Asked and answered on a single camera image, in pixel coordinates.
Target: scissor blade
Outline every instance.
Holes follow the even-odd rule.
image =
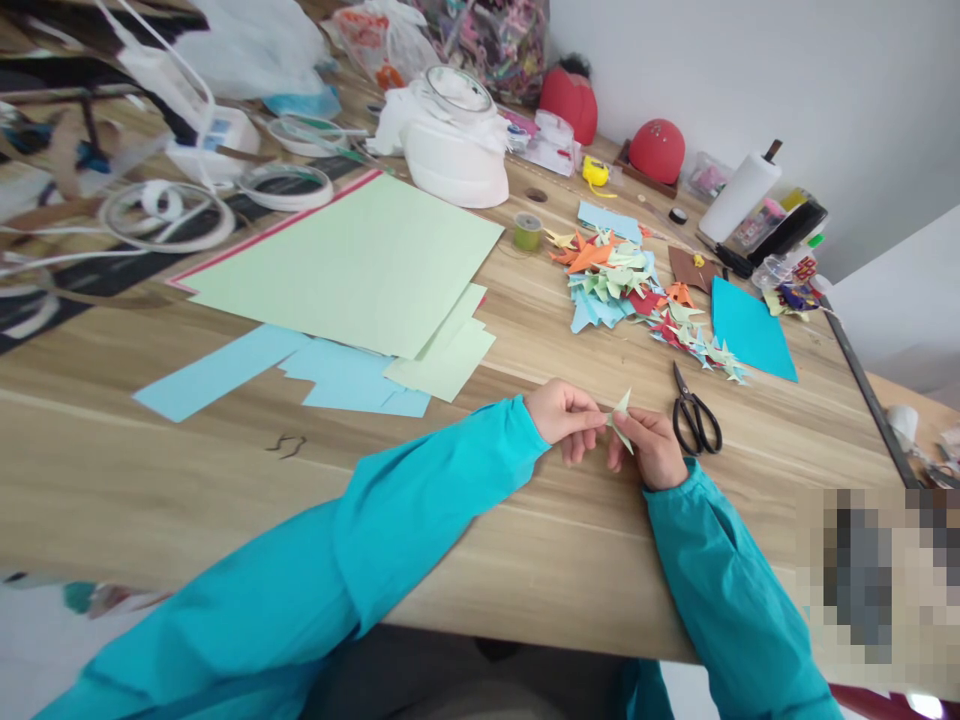
[[[680,394],[686,397],[690,394],[690,391],[687,390],[687,383],[683,379],[683,375],[680,374],[680,366],[677,365],[677,361],[673,361],[673,376],[677,379],[677,387],[680,388]]]

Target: paper towel roll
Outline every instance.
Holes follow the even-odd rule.
[[[780,167],[764,160],[760,153],[747,155],[723,192],[704,214],[700,231],[714,242],[722,243],[763,200],[780,173]]]

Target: red balloon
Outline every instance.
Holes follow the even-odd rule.
[[[657,118],[644,123],[630,143],[630,164],[647,177],[673,185],[687,145],[683,133],[669,120]]]

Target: white plastic bag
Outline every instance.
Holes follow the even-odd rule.
[[[399,0],[367,0],[333,14],[347,53],[383,90],[404,87],[440,58],[423,14]]]
[[[177,51],[217,97],[321,95],[314,69],[331,63],[320,29],[296,0],[191,0],[209,30],[189,32]]]

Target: wood grain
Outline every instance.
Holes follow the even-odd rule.
[[[343,120],[372,129],[363,107],[379,92],[349,72],[344,78]],[[98,107],[109,115],[107,104]],[[608,161],[616,150],[608,140],[589,148]],[[177,177],[163,160],[152,167]],[[683,192],[670,201],[631,179],[615,188],[619,198],[601,200],[579,178],[550,176],[514,158],[507,168],[509,201],[479,213],[505,227],[527,211],[552,230],[572,232],[585,199],[669,234],[637,204],[638,193],[660,212],[686,209],[687,227],[702,213]],[[528,188],[544,191],[548,201],[528,199]],[[175,589],[285,518],[337,497],[361,457],[553,376],[608,406],[632,387],[634,402],[666,411],[677,393],[674,360],[723,426],[724,450],[706,458],[705,469],[791,592],[798,492],[900,487],[824,318],[783,323],[799,384],[757,373],[749,387],[738,387],[722,374],[699,371],[693,358],[655,342],[644,326],[622,322],[614,330],[572,334],[563,269],[546,252],[521,255],[511,243],[508,231],[475,279],[489,288],[477,318],[496,343],[456,402],[432,401],[422,420],[303,407],[308,384],[277,370],[179,425],[154,415],[131,394],[254,327],[186,302],[159,278],[147,285],[176,301],[167,307],[95,308],[0,357],[0,559],[63,577]],[[648,240],[645,247],[656,253],[667,284],[667,243]],[[692,293],[709,311],[709,298]],[[308,442],[298,456],[280,461],[264,448],[282,433]],[[548,453],[531,483],[480,518],[388,620],[623,655],[695,658],[663,582],[635,478],[607,471],[601,452],[576,468],[565,468],[559,452]]]

